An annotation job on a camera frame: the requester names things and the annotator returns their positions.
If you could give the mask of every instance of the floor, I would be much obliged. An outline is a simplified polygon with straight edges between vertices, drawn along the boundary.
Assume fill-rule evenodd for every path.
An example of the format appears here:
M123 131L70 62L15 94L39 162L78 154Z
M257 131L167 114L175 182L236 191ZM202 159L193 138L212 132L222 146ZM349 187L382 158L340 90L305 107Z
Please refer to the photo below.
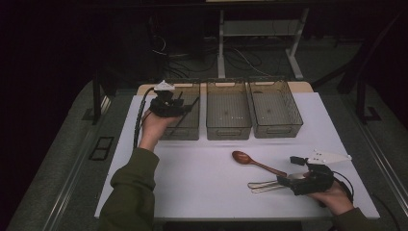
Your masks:
M192 59L184 54L173 53L166 67L165 77L216 78L217 54L215 43L208 38L205 59ZM290 41L285 38L229 39L225 41L225 68L227 77L280 75L287 81L296 81L286 59L284 49ZM334 46L331 38L303 40L296 58L304 80L313 83L325 74L348 62L357 52L359 44ZM353 164L380 214L374 220L382 230L408 230L408 214L384 170L381 170L376 154L384 154L400 183L408 185L408 162L404 154L408 150L408 132L376 91L368 88L367 106L373 107L381 120L363 125L355 116L355 90L340 95L336 86L342 76L315 89L332 118L347 152L353 156ZM111 98L110 107L96 125L84 119L92 107L91 83L84 86L63 124L60 133L42 163L32 186L26 193L9 229L33 230L95 230L98 220L93 217L98 196L104 185L105 176L115 152L127 108L136 92L122 89ZM114 137L114 143L106 161L88 160L98 137ZM54 205L61 210L53 210ZM248 227L246 230L276 230L272 224ZM323 231L331 227L328 220L301 222L304 231Z

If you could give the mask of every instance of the hand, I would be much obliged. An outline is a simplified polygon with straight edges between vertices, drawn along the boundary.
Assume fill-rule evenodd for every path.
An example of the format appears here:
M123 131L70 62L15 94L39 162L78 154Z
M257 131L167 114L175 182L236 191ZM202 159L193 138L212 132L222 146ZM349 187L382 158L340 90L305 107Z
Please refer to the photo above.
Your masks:
M308 194L308 196L324 203L335 216L354 209L354 206L348 199L344 189L336 181L326 192L314 192Z
M158 117L147 110L142 118L143 132L141 135L139 147L150 151L154 150L159 138L165 132L168 124L177 121L179 117Z

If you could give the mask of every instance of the dark background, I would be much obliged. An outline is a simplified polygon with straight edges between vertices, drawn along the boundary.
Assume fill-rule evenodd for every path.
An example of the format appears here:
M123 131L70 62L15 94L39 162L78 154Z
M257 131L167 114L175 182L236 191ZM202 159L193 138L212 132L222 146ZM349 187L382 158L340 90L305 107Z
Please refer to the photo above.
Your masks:
M263 11L251 14L262 15ZM160 19L160 27L145 23L151 15ZM242 11L229 15L242 18ZM387 16L383 6L314 7L304 37L364 39L378 33ZM7 227L73 100L92 76L98 74L107 94L157 82L165 61L151 52L154 34L200 56L204 55L202 38L217 36L217 22L214 11L95 12L70 2L3 1L0 229ZM365 75L371 76L369 82L408 127L408 107L403 102L408 98L404 76L408 71L407 23L405 13L376 51Z

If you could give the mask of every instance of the person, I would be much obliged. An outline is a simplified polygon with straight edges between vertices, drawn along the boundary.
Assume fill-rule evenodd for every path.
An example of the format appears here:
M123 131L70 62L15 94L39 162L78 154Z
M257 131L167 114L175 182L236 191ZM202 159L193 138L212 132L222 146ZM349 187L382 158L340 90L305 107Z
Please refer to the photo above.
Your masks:
M134 149L128 164L113 176L113 192L105 202L99 217L99 230L152 230L154 219L154 172L159 158L153 153L169 123L176 117L159 117L146 111L143 116L140 144ZM326 192L310 197L323 202L334 215L340 231L377 230L348 200L342 187L335 182Z

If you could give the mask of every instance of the table surface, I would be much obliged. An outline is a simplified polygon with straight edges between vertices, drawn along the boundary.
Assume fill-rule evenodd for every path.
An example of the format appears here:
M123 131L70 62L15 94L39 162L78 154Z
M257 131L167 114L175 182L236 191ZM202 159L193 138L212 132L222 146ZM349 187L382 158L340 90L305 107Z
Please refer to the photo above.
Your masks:
M157 220L304 220L330 218L327 209L313 199L294 196L290 189L252 193L249 182L275 180L276 176L255 166L236 163L231 153L240 150L255 161L288 173L307 171L290 163L291 156L307 158L315 149L347 155L336 129L317 93L307 83L290 83L304 124L296 138L247 141L208 141L205 123L205 91L201 91L198 141L159 141L155 153L160 162L155 181ZM146 109L153 95L147 96ZM133 147L134 127L141 96L134 96L95 212L113 188L109 182L117 169L128 162ZM368 218L379 218L367 190L351 162L331 164L332 170L352 183L354 204Z

